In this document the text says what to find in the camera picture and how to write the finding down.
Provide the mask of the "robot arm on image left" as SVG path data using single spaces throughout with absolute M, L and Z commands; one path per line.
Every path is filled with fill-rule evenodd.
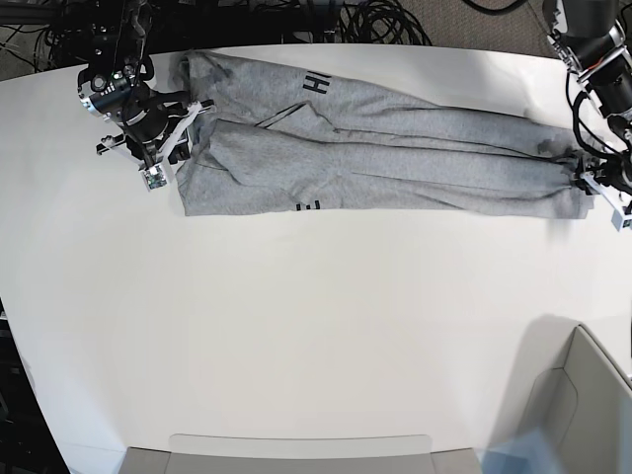
M 148 52 L 157 7 L 152 1 L 95 1 L 101 19 L 93 28 L 96 44 L 88 66 L 77 77 L 79 100 L 91 115 L 114 123 L 96 152 L 124 147 L 143 172 L 163 161 L 176 165 L 191 157 L 188 128 L 213 105 L 197 102 L 188 91 L 152 89 L 154 63 Z

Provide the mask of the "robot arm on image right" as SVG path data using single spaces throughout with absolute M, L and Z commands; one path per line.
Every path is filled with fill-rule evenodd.
M 548 39 L 580 92 L 570 104 L 573 133 L 591 155 L 580 167 L 599 185 L 631 193 L 631 53 L 617 19 L 616 1 L 545 1 L 542 13 Z M 584 124 L 586 101 L 624 144 L 616 151 Z

